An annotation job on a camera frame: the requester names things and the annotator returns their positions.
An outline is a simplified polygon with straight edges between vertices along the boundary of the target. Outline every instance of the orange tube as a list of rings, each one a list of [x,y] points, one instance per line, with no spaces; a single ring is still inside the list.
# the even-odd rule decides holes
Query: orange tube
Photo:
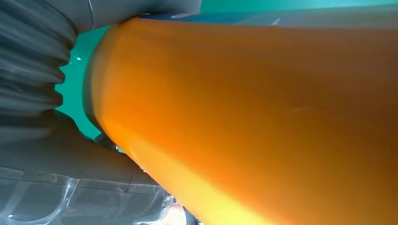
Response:
[[[135,19],[87,110],[206,225],[395,221],[398,33]]]

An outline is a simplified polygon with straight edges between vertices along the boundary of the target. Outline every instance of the green wall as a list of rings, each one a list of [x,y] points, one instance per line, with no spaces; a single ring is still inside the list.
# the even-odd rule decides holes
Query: green wall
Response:
[[[242,12],[286,10],[304,8],[329,8],[398,4],[398,0],[203,0],[202,12]],[[56,89],[63,94],[64,103],[58,109],[72,117],[79,129],[94,138],[99,131],[86,118],[82,105],[84,70],[95,46],[107,28],[81,35],[71,52],[70,63],[62,67],[66,75],[64,84]]]

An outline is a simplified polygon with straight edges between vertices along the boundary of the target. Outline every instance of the ribbed hose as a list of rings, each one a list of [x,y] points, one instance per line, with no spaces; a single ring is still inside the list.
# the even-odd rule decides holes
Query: ribbed hose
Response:
[[[84,139],[54,110],[78,34],[144,12],[185,12],[179,0],[0,0],[0,167],[77,179],[156,184],[126,155]]]

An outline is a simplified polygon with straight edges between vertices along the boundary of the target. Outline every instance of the orange plastic surface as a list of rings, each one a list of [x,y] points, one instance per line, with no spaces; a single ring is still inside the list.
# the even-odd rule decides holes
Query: orange plastic surface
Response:
[[[134,19],[88,113],[206,225],[395,223],[398,33]]]

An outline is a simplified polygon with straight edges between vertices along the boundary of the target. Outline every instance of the transparent plastic cover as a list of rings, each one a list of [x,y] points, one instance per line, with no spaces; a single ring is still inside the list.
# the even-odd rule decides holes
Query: transparent plastic cover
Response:
[[[149,225],[173,204],[161,186],[78,180],[0,167],[0,225]]]

